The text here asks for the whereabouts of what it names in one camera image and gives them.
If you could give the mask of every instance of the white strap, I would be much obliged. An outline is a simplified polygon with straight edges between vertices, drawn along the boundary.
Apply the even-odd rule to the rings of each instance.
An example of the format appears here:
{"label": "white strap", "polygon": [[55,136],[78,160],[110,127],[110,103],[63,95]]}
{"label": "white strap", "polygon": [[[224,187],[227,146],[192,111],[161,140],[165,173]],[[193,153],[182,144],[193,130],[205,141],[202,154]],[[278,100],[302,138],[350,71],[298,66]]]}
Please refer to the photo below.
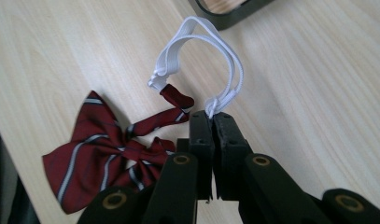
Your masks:
{"label": "white strap", "polygon": [[[198,24],[207,31],[208,35],[193,34],[193,31]],[[157,91],[161,91],[167,85],[167,78],[178,72],[180,67],[178,53],[181,47],[188,40],[193,38],[203,40],[218,49],[229,66],[230,76],[227,87],[215,97],[208,99],[204,104],[204,110],[207,116],[212,119],[213,115],[221,112],[240,91],[243,85],[244,71],[236,53],[227,43],[225,43],[210,21],[199,17],[187,17],[183,21],[175,36],[170,40],[158,57],[154,74],[148,81],[148,85]],[[235,74],[235,66],[237,66],[239,71],[239,81],[238,84],[231,89],[232,79]]]}

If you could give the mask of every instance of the round metal fastener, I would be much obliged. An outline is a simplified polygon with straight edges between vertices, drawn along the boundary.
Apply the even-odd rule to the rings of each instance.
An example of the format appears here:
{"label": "round metal fastener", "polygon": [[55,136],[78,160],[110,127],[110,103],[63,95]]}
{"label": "round metal fastener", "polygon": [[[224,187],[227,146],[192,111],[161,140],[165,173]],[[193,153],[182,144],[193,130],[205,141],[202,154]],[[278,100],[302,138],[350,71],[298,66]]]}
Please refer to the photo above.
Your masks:
{"label": "round metal fastener", "polygon": [[343,208],[351,212],[360,213],[364,211],[364,205],[361,202],[359,202],[359,200],[352,198],[348,195],[339,194],[335,196],[335,201]]}
{"label": "round metal fastener", "polygon": [[190,163],[190,157],[188,157],[188,156],[175,156],[173,158],[173,161],[175,162],[175,164],[184,165],[184,164]]}
{"label": "round metal fastener", "polygon": [[271,164],[271,162],[268,160],[268,158],[263,156],[256,156],[253,158],[253,162],[260,166],[267,166]]}
{"label": "round metal fastener", "polygon": [[125,204],[127,199],[128,197],[126,196],[125,193],[122,193],[122,192],[111,193],[103,199],[103,207],[105,209],[116,209],[116,208],[121,207],[123,204]]}

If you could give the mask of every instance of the red bow tie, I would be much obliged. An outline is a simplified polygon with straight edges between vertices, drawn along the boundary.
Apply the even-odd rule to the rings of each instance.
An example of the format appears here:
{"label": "red bow tie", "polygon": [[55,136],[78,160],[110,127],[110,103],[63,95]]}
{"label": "red bow tie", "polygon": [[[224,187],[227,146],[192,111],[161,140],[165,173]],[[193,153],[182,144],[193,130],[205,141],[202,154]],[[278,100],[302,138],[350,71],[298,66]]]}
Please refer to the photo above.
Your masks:
{"label": "red bow tie", "polygon": [[[71,141],[43,156],[49,184],[65,213],[85,206],[101,190],[126,186],[141,190],[160,176],[173,142],[155,137],[146,148],[133,140],[166,125],[185,122],[192,98],[167,85],[160,94],[175,108],[141,120],[122,132],[114,114],[94,91],[84,101]],[[128,161],[135,165],[127,168]]]}

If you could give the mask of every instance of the tabletop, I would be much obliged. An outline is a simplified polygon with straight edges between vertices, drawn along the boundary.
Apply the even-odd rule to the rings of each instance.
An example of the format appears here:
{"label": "tabletop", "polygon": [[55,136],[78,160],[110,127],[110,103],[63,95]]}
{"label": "tabletop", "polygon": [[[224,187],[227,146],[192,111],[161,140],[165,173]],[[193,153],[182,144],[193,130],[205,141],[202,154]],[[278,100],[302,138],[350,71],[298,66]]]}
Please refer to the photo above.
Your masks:
{"label": "tabletop", "polygon": [[[42,223],[81,211],[62,211],[41,156],[70,139],[90,90],[123,126],[170,108],[147,81],[190,15],[188,1],[0,0],[0,133]],[[315,197],[350,189],[380,208],[380,0],[275,0],[220,34],[245,68],[225,112],[253,151]],[[227,82],[224,58],[191,41],[180,61],[168,81],[204,109]],[[188,133],[184,123],[144,141]],[[237,203],[199,202],[198,223],[239,220]]]}

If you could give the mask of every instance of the fabric wing of bow tie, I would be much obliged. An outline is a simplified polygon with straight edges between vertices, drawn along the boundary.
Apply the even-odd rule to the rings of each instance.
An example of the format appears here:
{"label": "fabric wing of bow tie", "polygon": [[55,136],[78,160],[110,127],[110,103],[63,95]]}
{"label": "fabric wing of bow tie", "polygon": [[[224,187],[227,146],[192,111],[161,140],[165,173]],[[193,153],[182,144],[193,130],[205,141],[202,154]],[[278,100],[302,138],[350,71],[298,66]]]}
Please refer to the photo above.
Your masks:
{"label": "fabric wing of bow tie", "polygon": [[[159,178],[168,155],[176,151],[174,143],[155,137],[151,146],[145,147],[133,138],[187,121],[194,105],[192,98],[169,84],[160,94],[175,108],[124,131],[105,101],[95,91],[89,94],[71,141],[43,156],[49,184],[65,213],[86,207],[107,187],[126,186],[139,191]],[[128,168],[128,161],[135,161],[135,165]]]}

